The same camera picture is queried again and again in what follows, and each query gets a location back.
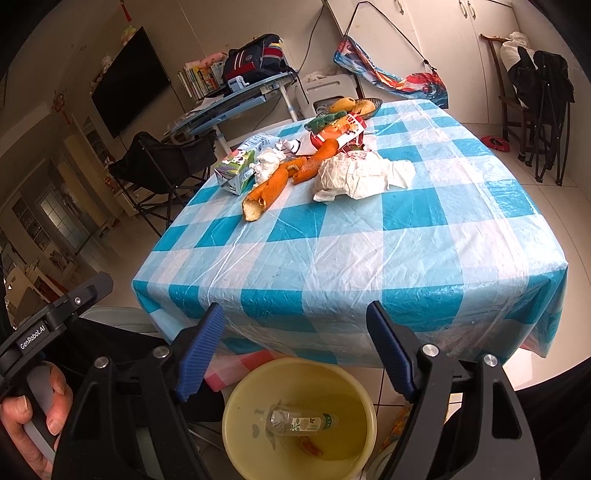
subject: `plastic bottle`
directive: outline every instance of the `plastic bottle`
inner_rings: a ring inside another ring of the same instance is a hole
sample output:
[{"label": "plastic bottle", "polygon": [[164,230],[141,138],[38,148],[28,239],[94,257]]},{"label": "plastic bottle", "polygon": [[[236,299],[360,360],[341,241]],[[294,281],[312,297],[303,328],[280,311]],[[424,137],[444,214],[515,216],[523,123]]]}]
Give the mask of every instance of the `plastic bottle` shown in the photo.
[{"label": "plastic bottle", "polygon": [[339,418],[329,413],[273,405],[267,417],[267,430],[282,436],[309,436],[333,429]]}]

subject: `cabinet handle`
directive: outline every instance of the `cabinet handle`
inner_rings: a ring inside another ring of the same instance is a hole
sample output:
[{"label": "cabinet handle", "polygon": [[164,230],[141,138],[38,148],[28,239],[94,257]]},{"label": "cabinet handle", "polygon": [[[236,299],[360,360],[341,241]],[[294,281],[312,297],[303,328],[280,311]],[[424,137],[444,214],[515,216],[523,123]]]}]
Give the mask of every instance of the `cabinet handle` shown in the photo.
[{"label": "cabinet handle", "polygon": [[468,6],[470,7],[470,11],[472,12],[472,18],[476,20],[476,10],[474,10],[474,6],[470,3],[470,0],[468,0]]},{"label": "cabinet handle", "polygon": [[464,18],[468,18],[468,12],[466,11],[466,7],[464,7],[464,3],[462,2],[462,0],[459,0],[460,2],[460,7],[462,7],[462,13],[464,14]]}]

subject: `red slipper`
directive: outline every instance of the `red slipper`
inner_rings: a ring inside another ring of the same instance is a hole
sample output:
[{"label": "red slipper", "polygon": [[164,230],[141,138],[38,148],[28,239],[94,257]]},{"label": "red slipper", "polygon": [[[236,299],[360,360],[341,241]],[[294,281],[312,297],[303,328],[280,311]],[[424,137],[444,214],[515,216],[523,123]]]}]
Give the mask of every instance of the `red slipper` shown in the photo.
[{"label": "red slipper", "polygon": [[488,135],[486,137],[482,137],[480,141],[492,150],[508,152],[511,149],[511,147],[509,146],[509,142],[501,137],[494,137],[493,135]]}]

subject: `backpack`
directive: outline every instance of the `backpack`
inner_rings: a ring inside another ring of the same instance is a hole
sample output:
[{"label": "backpack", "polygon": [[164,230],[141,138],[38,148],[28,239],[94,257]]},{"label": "backpack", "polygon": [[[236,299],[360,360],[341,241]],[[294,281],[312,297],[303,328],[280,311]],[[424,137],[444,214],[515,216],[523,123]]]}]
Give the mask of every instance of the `backpack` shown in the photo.
[{"label": "backpack", "polygon": [[231,49],[223,66],[222,79],[242,76],[246,83],[255,83],[282,72],[292,72],[287,65],[279,36],[265,34],[239,49]]}]

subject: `hanging cloth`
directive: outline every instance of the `hanging cloth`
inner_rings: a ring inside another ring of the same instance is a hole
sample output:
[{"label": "hanging cloth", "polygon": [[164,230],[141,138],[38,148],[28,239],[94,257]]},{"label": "hanging cloth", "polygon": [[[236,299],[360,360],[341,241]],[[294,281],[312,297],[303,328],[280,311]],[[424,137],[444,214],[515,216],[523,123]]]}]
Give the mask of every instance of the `hanging cloth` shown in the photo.
[{"label": "hanging cloth", "polygon": [[[384,17],[390,25],[392,25],[403,37],[411,44],[416,52],[423,59],[423,63],[429,67],[431,73],[420,72],[411,73],[409,76],[402,78],[392,73],[388,73],[379,67],[376,67],[369,55],[353,40],[348,34],[357,13],[357,9],[362,4],[369,4]],[[449,108],[447,101],[447,89],[437,74],[437,69],[432,67],[428,60],[423,57],[423,54],[414,46],[407,36],[394,25],[382,11],[376,7],[372,2],[359,2],[355,7],[349,26],[343,36],[343,40],[339,44],[333,58],[334,62],[350,72],[363,77],[372,85],[391,92],[395,95],[401,96],[408,100],[427,99],[431,100],[440,108]]]}]

